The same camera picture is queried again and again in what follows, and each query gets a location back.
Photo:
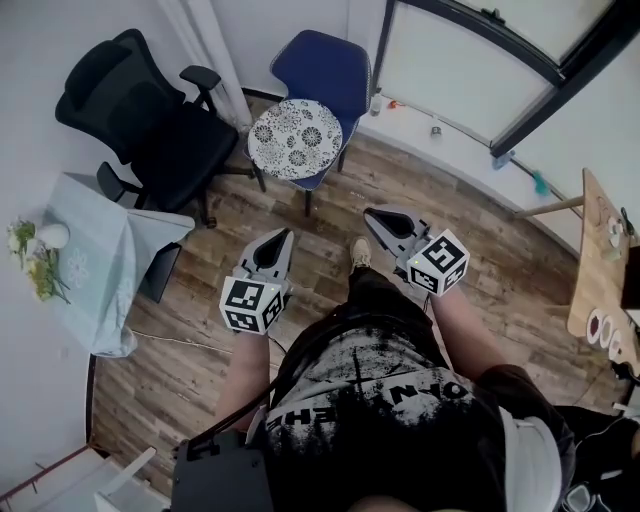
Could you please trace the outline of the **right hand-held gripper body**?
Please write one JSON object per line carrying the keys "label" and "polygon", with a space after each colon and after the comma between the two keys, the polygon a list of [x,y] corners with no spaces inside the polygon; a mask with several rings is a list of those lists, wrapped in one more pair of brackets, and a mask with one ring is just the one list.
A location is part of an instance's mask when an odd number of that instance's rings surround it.
{"label": "right hand-held gripper body", "polygon": [[421,238],[396,259],[403,279],[430,294],[443,296],[466,274],[470,253],[458,237],[445,229],[435,237]]}

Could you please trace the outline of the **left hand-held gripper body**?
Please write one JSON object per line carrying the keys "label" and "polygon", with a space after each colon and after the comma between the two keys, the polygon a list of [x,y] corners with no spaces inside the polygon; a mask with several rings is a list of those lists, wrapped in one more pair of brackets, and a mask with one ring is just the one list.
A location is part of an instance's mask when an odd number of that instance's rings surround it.
{"label": "left hand-held gripper body", "polygon": [[251,269],[238,263],[225,278],[219,309],[235,332],[266,334],[283,313],[291,292],[290,265]]}

